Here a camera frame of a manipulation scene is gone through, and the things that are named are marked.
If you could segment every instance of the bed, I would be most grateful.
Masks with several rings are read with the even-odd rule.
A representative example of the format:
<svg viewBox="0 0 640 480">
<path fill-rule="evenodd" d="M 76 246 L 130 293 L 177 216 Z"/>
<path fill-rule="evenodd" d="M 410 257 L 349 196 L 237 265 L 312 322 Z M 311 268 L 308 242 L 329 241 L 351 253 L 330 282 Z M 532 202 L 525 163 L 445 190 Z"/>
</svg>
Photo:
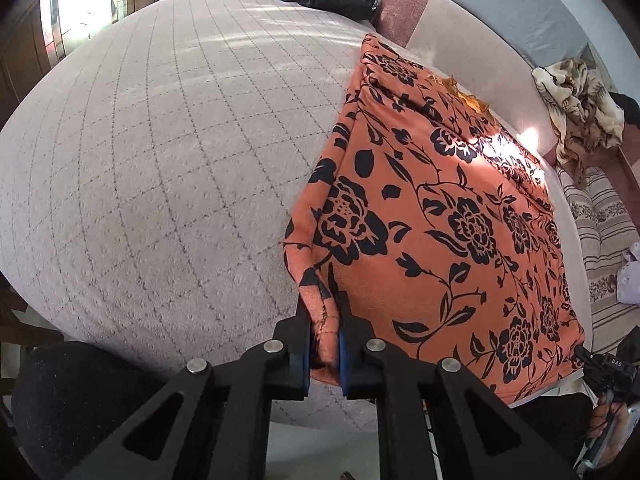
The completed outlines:
<svg viewBox="0 0 640 480">
<path fill-rule="evenodd" d="M 407 49 L 394 48 L 453 75 L 543 155 L 550 124 L 522 58 L 450 0 L 428 0 L 417 22 Z M 0 269 L 72 338 L 164 375 L 270 338 L 298 294 L 282 265 L 290 210 L 369 31 L 277 0 L 161 0 L 108 28 L 0 134 Z M 485 51 L 465 44 L 470 34 Z M 590 347 L 580 240 L 558 176 L 541 165 Z M 374 406 L 314 386 L 304 403 L 277 403 L 273 420 L 375 428 Z"/>
</svg>

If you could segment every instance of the orange lace fabric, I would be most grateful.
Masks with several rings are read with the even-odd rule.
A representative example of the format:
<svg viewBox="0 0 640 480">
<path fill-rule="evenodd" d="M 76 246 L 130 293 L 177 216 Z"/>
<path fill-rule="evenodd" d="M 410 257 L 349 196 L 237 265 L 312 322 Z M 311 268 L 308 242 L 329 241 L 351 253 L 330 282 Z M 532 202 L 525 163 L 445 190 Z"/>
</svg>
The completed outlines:
<svg viewBox="0 0 640 480">
<path fill-rule="evenodd" d="M 578 367 L 583 330 L 538 162 L 371 34 L 284 257 L 320 380 L 337 377 L 339 290 L 377 337 L 459 359 L 505 402 Z"/>
</svg>

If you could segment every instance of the black pants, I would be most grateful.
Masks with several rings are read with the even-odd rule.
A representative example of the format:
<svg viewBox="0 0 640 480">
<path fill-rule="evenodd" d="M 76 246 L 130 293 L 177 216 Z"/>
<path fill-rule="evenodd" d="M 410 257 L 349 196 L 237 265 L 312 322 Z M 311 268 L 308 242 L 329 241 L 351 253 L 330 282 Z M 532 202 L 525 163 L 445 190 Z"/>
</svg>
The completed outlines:
<svg viewBox="0 0 640 480">
<path fill-rule="evenodd" d="M 34 350 L 12 397 L 15 427 L 34 471 L 42 480 L 62 478 L 161 386 L 153 374 L 85 343 Z M 573 465 L 591 415 L 588 397 L 539 397 L 515 410 Z"/>
</svg>

